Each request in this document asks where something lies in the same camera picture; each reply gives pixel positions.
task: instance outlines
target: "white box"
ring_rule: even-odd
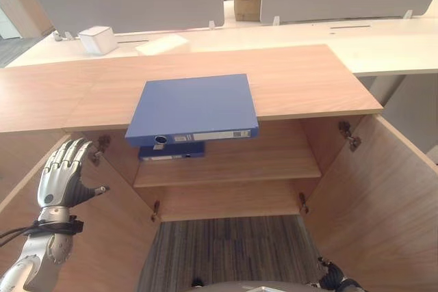
[[[189,53],[190,43],[189,40],[178,36],[177,34],[171,34],[169,36],[147,42],[146,44],[142,44],[136,47],[136,50],[138,55],[147,56]]]
[[[88,53],[105,55],[118,47],[111,27],[91,27],[78,33]]]

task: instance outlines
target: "binder ring hole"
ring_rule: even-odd
[[[164,136],[155,136],[155,141],[158,144],[165,144],[165,143],[167,143],[167,138]]]

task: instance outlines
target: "cabinet top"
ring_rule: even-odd
[[[139,56],[0,70],[0,132],[126,128],[148,80],[247,74],[258,120],[381,105],[325,45]]]

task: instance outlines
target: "cabinet door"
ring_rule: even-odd
[[[307,203],[315,244],[369,291],[438,291],[437,166],[380,116],[353,135]]]
[[[40,173],[52,150],[0,204],[1,231],[26,226],[37,218]],[[134,291],[159,220],[151,221],[152,210],[104,158],[98,167],[85,161],[82,181],[111,190],[71,209],[85,224],[74,238],[73,253],[61,269],[55,291]],[[0,249],[0,274],[18,258],[24,241],[19,237]]]

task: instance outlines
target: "wooden shelf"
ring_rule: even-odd
[[[300,122],[282,120],[261,122],[256,138],[207,142],[202,158],[142,162],[134,187],[320,176]]]
[[[163,222],[300,212],[290,181],[150,187],[136,191],[143,198],[155,189],[162,189],[159,217]]]

